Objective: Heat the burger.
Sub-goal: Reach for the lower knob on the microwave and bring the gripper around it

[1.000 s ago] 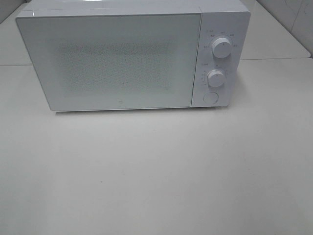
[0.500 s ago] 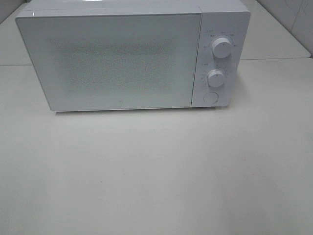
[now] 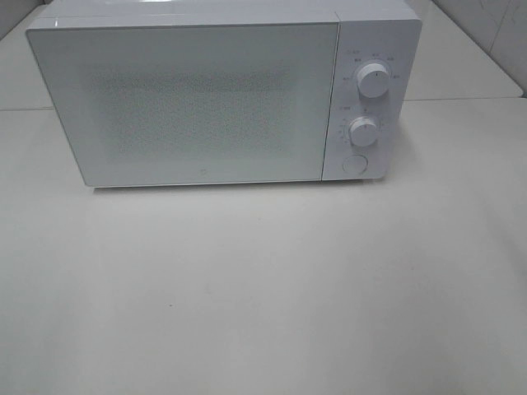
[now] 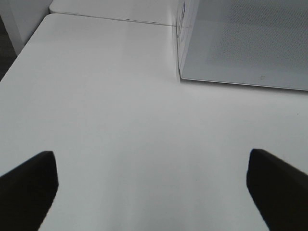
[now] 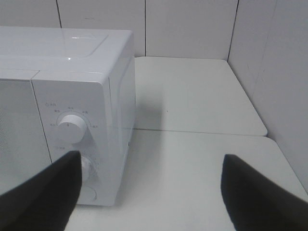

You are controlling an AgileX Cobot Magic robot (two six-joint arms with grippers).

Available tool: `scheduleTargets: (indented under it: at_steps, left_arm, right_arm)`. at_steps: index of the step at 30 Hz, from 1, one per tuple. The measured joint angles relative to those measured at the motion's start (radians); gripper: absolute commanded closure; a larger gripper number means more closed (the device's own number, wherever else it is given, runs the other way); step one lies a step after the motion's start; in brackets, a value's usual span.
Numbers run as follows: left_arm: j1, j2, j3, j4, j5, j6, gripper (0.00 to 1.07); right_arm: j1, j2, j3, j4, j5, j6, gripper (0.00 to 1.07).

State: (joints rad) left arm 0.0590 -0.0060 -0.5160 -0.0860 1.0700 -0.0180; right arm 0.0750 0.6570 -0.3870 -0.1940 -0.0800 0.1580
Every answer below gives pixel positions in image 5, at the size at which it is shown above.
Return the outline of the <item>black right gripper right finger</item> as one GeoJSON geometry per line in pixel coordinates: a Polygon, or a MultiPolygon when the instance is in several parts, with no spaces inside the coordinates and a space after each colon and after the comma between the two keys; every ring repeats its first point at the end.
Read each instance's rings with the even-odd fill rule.
{"type": "Polygon", "coordinates": [[[308,204],[234,154],[222,164],[221,195],[237,231],[306,231],[308,204]]]}

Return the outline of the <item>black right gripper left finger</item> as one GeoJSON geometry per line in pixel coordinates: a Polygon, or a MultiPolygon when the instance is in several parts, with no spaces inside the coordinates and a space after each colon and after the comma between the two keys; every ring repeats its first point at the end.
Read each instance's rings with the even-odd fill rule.
{"type": "Polygon", "coordinates": [[[82,185],[81,154],[69,151],[0,196],[2,231],[63,231],[82,185]]]}

